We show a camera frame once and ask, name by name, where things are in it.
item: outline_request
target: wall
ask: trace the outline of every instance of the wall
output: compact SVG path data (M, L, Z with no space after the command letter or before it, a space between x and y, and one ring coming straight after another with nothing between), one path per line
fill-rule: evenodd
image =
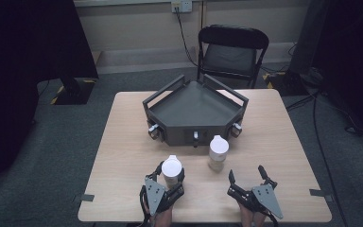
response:
M197 45L201 2L181 15L188 46ZM296 42L308 0L205 2L204 22L251 26L263 30L272 44ZM93 51L182 48L180 26L170 3L78 7L78 15Z

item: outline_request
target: chair backrest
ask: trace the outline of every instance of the chair backrest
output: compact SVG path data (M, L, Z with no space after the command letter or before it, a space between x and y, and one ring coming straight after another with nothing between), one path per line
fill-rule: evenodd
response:
M269 39L264 32L255 28L212 25L199 32L199 44L201 43L267 49Z

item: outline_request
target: paper cup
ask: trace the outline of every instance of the paper cup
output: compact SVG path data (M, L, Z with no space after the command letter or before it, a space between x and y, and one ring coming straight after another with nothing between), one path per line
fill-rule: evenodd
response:
M214 171L222 170L224 166L223 162L226 160L228 150L228 141L223 139L220 135L214 136L214 139L209 145L208 166Z
M182 163L176 155L170 155L162 164L162 173L168 189L178 183L179 174L182 172Z

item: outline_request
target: power outlet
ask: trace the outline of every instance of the power outlet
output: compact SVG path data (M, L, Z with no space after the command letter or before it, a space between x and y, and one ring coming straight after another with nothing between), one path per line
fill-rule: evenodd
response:
M178 9L179 12L193 11L193 2L192 1L172 1L170 4L171 4L172 12L176 12L176 9Z

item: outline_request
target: chair seat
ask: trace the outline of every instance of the chair seat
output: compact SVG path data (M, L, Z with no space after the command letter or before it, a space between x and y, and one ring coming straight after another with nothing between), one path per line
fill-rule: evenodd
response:
M255 74L255 61L255 49L210 44L203 59L203 70L251 77Z

